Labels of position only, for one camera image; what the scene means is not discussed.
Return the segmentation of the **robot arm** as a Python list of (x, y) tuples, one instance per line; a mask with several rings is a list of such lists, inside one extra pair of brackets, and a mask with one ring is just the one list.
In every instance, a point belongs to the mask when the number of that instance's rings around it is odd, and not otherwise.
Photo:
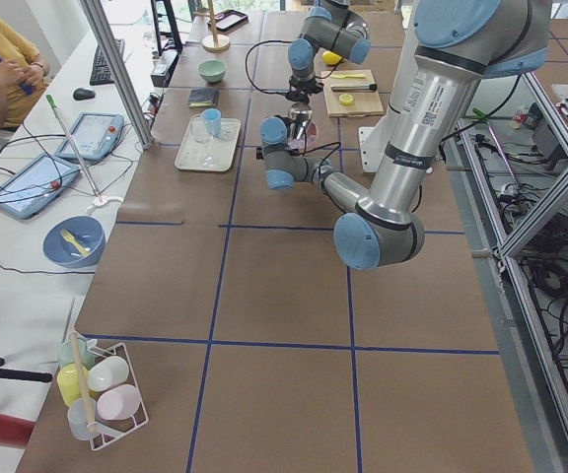
[(370, 187), (329, 161), (296, 157), (279, 116), (260, 126), (265, 176), (280, 190), (317, 186), (341, 210), (333, 240), (341, 260), (370, 270), (401, 263), (422, 248), (425, 233), (410, 205), (442, 140), (465, 113), (484, 79), (539, 68), (548, 50), (547, 1), (422, 1), (402, 49), (396, 87), (405, 90), (370, 134), (381, 161)]
[(315, 56), (321, 49), (355, 64), (366, 59), (371, 48), (370, 29), (349, 6), (349, 1), (314, 2), (298, 37), (288, 46), (288, 101), (308, 104), (311, 95), (322, 92), (315, 73)]

